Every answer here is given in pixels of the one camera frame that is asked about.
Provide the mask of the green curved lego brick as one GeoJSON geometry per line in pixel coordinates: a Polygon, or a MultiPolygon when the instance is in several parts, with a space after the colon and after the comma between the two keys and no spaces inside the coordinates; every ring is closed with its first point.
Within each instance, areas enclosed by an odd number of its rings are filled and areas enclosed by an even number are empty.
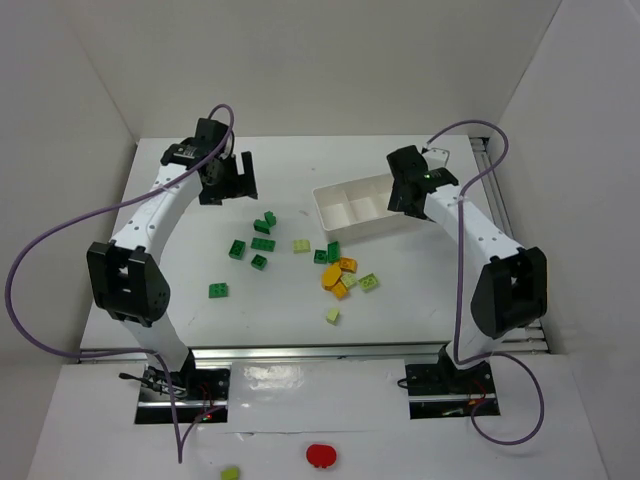
{"type": "Polygon", "coordinates": [[[272,211],[266,211],[264,213],[264,220],[268,225],[268,230],[271,231],[277,224],[277,217],[272,211]]]}

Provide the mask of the pale green 2x2 lego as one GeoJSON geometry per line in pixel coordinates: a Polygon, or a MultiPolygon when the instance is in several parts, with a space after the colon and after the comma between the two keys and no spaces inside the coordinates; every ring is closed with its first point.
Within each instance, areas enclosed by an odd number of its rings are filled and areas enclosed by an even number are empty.
{"type": "Polygon", "coordinates": [[[311,244],[307,239],[296,239],[292,242],[292,248],[295,254],[309,253],[311,251],[311,244]]]}

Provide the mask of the green 2x3 lego brick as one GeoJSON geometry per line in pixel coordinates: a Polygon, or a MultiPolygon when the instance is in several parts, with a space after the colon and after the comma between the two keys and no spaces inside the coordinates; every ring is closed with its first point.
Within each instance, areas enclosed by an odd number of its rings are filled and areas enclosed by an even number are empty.
{"type": "Polygon", "coordinates": [[[333,264],[340,260],[341,258],[341,250],[340,244],[338,241],[330,242],[327,245],[327,260],[329,263],[333,264]]]}

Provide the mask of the pale green 2x3 lego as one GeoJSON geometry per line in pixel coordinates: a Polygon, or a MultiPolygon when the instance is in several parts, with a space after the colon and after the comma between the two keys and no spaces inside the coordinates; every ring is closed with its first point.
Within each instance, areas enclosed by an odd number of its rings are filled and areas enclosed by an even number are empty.
{"type": "Polygon", "coordinates": [[[370,273],[358,279],[362,291],[369,292],[379,286],[379,280],[375,274],[370,273]]]}

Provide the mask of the pale green lego front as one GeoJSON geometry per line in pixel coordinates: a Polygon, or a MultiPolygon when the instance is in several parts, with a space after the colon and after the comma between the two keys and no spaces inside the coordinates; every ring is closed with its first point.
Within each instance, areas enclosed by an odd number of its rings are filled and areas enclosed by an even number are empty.
{"type": "Polygon", "coordinates": [[[340,310],[338,308],[331,308],[327,315],[326,321],[331,325],[336,325],[340,316],[340,310]]]}

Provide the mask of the green lego brick top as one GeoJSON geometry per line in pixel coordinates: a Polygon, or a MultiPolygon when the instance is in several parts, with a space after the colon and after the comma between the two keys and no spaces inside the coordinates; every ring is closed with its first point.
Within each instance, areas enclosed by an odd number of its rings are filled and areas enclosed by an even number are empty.
{"type": "Polygon", "coordinates": [[[259,232],[265,235],[270,234],[271,226],[265,220],[256,219],[253,222],[253,227],[256,232],[259,232]]]}

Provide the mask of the pale green small lego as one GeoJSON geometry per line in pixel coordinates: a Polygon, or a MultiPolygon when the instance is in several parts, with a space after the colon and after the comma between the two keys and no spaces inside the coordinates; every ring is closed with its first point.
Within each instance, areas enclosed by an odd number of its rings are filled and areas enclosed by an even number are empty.
{"type": "Polygon", "coordinates": [[[357,277],[353,273],[344,272],[341,276],[341,282],[347,290],[352,289],[358,284],[357,277]]]}

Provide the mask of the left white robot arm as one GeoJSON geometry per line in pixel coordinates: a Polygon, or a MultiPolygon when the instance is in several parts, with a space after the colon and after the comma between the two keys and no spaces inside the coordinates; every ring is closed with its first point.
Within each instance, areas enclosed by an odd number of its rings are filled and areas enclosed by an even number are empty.
{"type": "Polygon", "coordinates": [[[146,350],[152,379],[169,373],[185,390],[195,371],[191,350],[179,339],[167,310],[169,283],[159,263],[186,208],[198,201],[257,198],[252,156],[234,154],[230,126],[201,118],[193,136],[163,154],[149,198],[112,238],[87,251],[92,293],[98,308],[121,323],[146,350]]]}

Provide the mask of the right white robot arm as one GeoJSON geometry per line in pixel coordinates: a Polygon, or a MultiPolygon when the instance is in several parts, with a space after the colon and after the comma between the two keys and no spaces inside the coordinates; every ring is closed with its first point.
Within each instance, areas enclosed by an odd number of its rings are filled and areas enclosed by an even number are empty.
{"type": "Polygon", "coordinates": [[[458,247],[458,266],[478,275],[469,301],[456,296],[454,338],[438,354],[440,381],[471,375],[514,329],[543,317],[548,307],[547,258],[502,232],[460,193],[444,167],[430,169],[415,146],[387,156],[393,176],[388,209],[438,224],[458,247]]]}

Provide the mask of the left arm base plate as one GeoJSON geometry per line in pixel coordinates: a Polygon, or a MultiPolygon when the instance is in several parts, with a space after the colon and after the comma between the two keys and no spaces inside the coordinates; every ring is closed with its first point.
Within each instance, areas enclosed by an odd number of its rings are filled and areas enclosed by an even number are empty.
{"type": "MultiPolygon", "coordinates": [[[[204,414],[203,423],[221,424],[228,421],[229,368],[196,369],[189,384],[174,382],[177,419],[190,424],[204,414]]],[[[134,423],[137,425],[171,424],[169,389],[162,372],[147,368],[139,377],[140,389],[134,423]]]]}

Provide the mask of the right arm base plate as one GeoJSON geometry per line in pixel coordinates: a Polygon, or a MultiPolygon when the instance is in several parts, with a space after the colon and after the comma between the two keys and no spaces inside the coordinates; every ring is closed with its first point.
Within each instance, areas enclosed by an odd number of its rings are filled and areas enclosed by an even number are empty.
{"type": "Polygon", "coordinates": [[[436,364],[409,364],[397,381],[409,398],[412,420],[499,416],[500,407],[490,366],[482,363],[470,373],[446,380],[436,364]]]}

